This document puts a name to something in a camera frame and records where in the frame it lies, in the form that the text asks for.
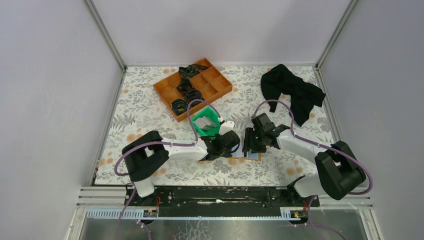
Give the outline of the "orange leather card holder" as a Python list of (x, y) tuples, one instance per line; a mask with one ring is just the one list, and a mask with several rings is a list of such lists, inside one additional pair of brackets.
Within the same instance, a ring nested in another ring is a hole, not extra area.
[(243, 152), (241, 149), (231, 154), (230, 159), (243, 160), (243, 161), (261, 161), (262, 154), (260, 152)]

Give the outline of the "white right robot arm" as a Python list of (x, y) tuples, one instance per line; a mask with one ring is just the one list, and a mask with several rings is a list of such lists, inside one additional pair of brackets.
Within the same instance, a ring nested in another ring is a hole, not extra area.
[(264, 153), (268, 147), (294, 153), (315, 164), (317, 173), (301, 176), (287, 185), (287, 201), (301, 205), (307, 197), (326, 194), (341, 200), (366, 181), (365, 171), (343, 141), (322, 144), (297, 135), (284, 124), (276, 126), (266, 113), (252, 118), (244, 134), (243, 151)]

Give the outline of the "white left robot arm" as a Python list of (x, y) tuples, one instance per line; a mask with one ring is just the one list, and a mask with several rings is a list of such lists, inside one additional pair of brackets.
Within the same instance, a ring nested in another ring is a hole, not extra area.
[(162, 138), (152, 130), (121, 151), (130, 181), (136, 189), (136, 199), (144, 206), (155, 200), (151, 176), (168, 160), (214, 161), (229, 158), (241, 140), (230, 130), (223, 135), (202, 136), (196, 142)]

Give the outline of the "stack of white cards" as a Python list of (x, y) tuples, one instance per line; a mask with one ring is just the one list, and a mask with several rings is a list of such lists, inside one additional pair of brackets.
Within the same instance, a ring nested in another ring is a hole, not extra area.
[(203, 131), (210, 131), (218, 125), (207, 116), (201, 116), (194, 120), (194, 123)]

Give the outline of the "green plastic bin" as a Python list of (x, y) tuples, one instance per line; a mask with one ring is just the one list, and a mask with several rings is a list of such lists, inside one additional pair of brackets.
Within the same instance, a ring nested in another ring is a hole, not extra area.
[(209, 106), (195, 115), (191, 119), (191, 122), (201, 137), (214, 137), (219, 133), (221, 127), (218, 114)]

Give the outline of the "black cloth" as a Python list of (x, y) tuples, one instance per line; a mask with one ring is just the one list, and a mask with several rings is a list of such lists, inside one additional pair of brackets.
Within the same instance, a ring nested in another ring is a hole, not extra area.
[(294, 121), (302, 126), (310, 118), (312, 109), (322, 107), (326, 94), (321, 88), (305, 82), (294, 75), (285, 65), (278, 64), (262, 75), (260, 88), (265, 100), (268, 100), (269, 111), (274, 113), (281, 95), (289, 95), (290, 110)]

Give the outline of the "rolled dark belt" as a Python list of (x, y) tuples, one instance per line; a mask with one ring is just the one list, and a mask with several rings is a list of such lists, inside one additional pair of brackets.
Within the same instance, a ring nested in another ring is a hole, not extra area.
[(187, 112), (189, 103), (185, 99), (179, 98), (179, 99), (174, 100), (171, 103), (170, 106), (171, 106), (172, 111), (175, 113), (175, 115), (179, 116), (179, 115)]
[(176, 87), (177, 91), (184, 97), (185, 93), (193, 89), (193, 85), (189, 78), (182, 78), (179, 85)]
[(185, 93), (184, 100), (189, 104), (193, 100), (204, 100), (204, 98), (199, 90), (192, 88)]

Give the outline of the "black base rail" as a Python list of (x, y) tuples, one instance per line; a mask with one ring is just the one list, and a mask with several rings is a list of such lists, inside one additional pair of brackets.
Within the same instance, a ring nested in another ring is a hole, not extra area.
[(318, 207), (318, 199), (300, 197), (292, 187), (157, 186), (140, 197), (125, 188), (124, 203), (130, 207), (149, 207), (159, 217), (283, 217), (283, 208), (306, 211)]

